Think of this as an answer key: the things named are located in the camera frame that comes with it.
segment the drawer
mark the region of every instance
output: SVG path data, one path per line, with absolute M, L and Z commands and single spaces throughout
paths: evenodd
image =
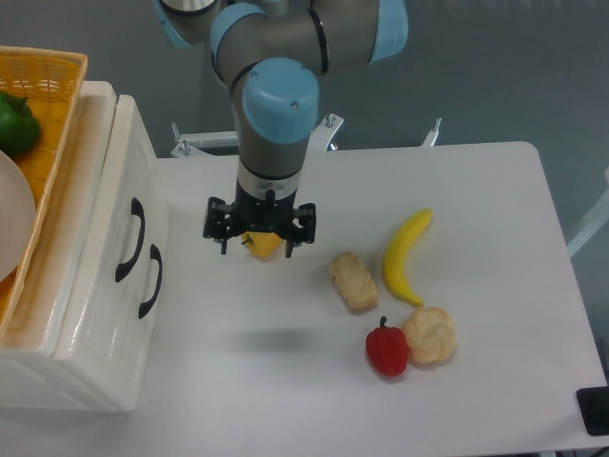
M 170 209 L 155 161 L 134 100 L 121 96 L 52 354 L 121 410 L 132 409 L 137 401 L 162 285 Z

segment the banana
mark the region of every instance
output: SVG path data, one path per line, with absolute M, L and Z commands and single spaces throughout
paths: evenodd
M 383 279 L 389 291 L 398 299 L 413 307 L 422 306 L 422 298 L 417 295 L 410 285 L 404 271 L 406 255 L 425 231 L 433 211 L 429 208 L 415 212 L 393 236 L 383 257 Z

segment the black drawer handle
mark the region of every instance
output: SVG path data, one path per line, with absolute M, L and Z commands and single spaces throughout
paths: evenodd
M 125 278 L 127 278 L 127 275 L 131 273 L 131 270 L 133 269 L 133 267 L 135 267 L 137 259 L 140 257 L 140 253 L 142 252 L 142 246 L 144 245 L 144 233 L 146 232 L 146 218 L 144 217 L 144 207 L 135 197 L 131 199 L 131 214 L 139 217 L 141 220 L 140 233 L 137 235 L 137 245 L 135 245 L 135 252 L 133 252 L 133 256 L 125 263 L 119 264 L 118 267 L 116 267 L 114 280 L 117 283 L 123 281 Z
M 161 283 L 163 282 L 163 259 L 161 259 L 161 251 L 156 247 L 156 245 L 150 246 L 150 258 L 152 260 L 156 260 L 159 263 L 159 274 L 156 276 L 156 286 L 154 287 L 154 293 L 152 294 L 152 298 L 147 302 L 144 302 L 140 305 L 139 316 L 140 319 L 145 317 L 152 306 L 156 303 L 156 299 L 159 298 L 159 290 L 161 290 Z

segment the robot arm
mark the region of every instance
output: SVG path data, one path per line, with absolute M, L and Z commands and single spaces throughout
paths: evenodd
M 318 120 L 315 74 L 399 52 L 408 31 L 403 0 L 315 0 L 306 11 L 273 17 L 248 3 L 155 2 L 172 42 L 208 39 L 233 105 L 240 145 L 235 201 L 209 199 L 204 236 L 225 253 L 233 236 L 275 232 L 289 257 L 294 246 L 315 239 L 315 206 L 293 208 Z

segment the yellow bell pepper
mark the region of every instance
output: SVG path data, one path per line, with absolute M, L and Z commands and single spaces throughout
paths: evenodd
M 246 246 L 254 257 L 265 259 L 282 243 L 282 238 L 276 233 L 262 233 L 258 231 L 247 231 L 241 235 L 244 240 L 242 245 Z

